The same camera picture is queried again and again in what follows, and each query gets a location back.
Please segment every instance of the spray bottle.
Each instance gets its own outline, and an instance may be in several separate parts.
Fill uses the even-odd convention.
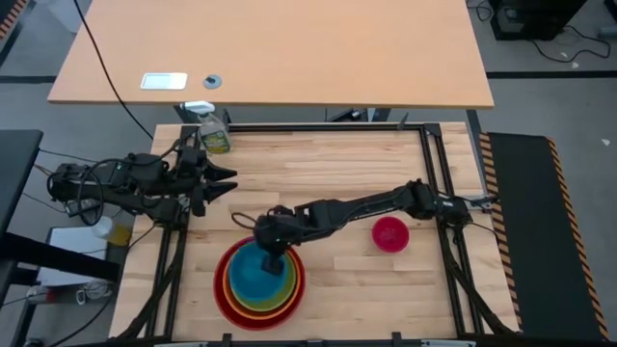
[[[182,108],[197,114],[201,123],[200,140],[208,152],[221,154],[231,151],[231,138],[225,124],[213,115],[213,104],[207,101],[191,101],[185,102]]]

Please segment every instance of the wooden desk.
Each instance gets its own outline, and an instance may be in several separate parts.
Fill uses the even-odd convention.
[[[129,103],[494,105],[463,0],[94,0],[87,21]],[[146,72],[189,80],[142,91]],[[48,99],[118,102],[83,28]]]
[[[457,193],[479,194],[466,125],[442,123],[442,130]],[[178,135],[179,125],[159,125],[152,152],[162,153]],[[411,230],[410,245],[402,253],[384,254],[374,246],[370,229],[377,217],[351,223],[327,240],[296,248],[307,268],[308,285],[289,321],[265,332],[231,325],[214,302],[213,272],[223,252],[250,232],[234,224],[230,212],[256,217],[279,203],[354,199],[409,179],[427,179],[414,131],[237,133],[232,140],[232,153],[212,155],[211,160],[236,169],[239,186],[208,205],[206,217],[192,217],[174,340],[220,340],[222,333],[249,340],[386,339],[396,331],[404,338],[455,336],[435,222],[413,220],[404,213],[392,213]],[[489,216],[478,213],[473,218],[491,225]],[[150,226],[148,218],[138,218],[133,237]],[[517,329],[495,237],[473,226],[465,235],[478,291],[505,324]],[[128,255],[111,335],[123,331],[147,299],[160,239],[161,233],[153,232]],[[165,305],[160,308],[165,312]],[[464,312],[470,330],[465,306]],[[164,314],[159,317],[161,334]]]

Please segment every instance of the hazard tape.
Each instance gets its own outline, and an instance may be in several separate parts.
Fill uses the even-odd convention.
[[[577,216],[575,215],[575,211],[572,208],[572,202],[570,201],[570,194],[568,193],[566,179],[563,176],[563,171],[561,170],[561,161],[559,160],[559,156],[557,155],[557,146],[555,145],[553,139],[547,138],[547,140],[549,141],[550,154],[552,155],[552,162],[555,165],[555,173],[557,174],[557,180],[559,181],[559,188],[561,188],[563,203],[566,207],[566,210],[568,211],[568,218],[570,219],[572,236],[574,237],[575,245],[577,246],[578,259],[580,259],[580,266],[582,268],[582,272],[584,273],[585,281],[587,282],[587,290],[589,292],[591,305],[596,312],[598,328],[600,330],[600,334],[605,339],[608,339],[608,329],[606,328],[606,321],[604,320],[604,315],[602,314],[602,309],[600,307],[600,300],[598,299],[598,293],[596,292],[596,286],[594,285],[594,280],[591,276],[591,269],[589,268],[589,263],[587,262],[587,254],[585,252],[585,247],[582,244],[582,237],[580,236],[580,232],[578,231]]]
[[[17,0],[15,2],[9,13],[7,13],[7,17],[0,22],[0,40],[9,34],[11,28],[17,23],[19,14],[26,8],[27,4],[28,0]]]
[[[486,133],[480,133],[480,152],[482,155],[482,162],[484,163],[484,173],[486,180],[486,189],[490,195],[499,195],[499,188],[497,187],[497,177],[495,171],[495,162],[493,161],[493,151],[491,147],[491,138]],[[512,271],[512,259],[510,258],[510,248],[508,247],[508,237],[505,232],[505,224],[503,221],[503,212],[501,211],[501,205],[499,202],[494,202],[491,210],[491,216],[493,218],[493,229],[496,234],[497,247],[499,249],[499,256],[501,257],[501,266],[503,267],[503,273],[510,290],[510,298],[512,299],[512,307],[514,308],[514,314],[517,317],[517,323],[519,329],[523,330],[523,320],[521,319],[521,311],[519,308],[519,300],[517,297],[516,284],[514,282],[514,272]]]

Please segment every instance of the white label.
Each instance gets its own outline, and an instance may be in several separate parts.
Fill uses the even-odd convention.
[[[188,75],[181,72],[148,72],[142,79],[142,89],[147,91],[181,91],[186,87]]]

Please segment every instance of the yellow bottle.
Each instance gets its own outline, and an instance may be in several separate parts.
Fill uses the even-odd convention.
[[[128,227],[117,225],[111,218],[103,216],[93,226],[93,235],[116,246],[126,246],[131,239],[131,230]]]

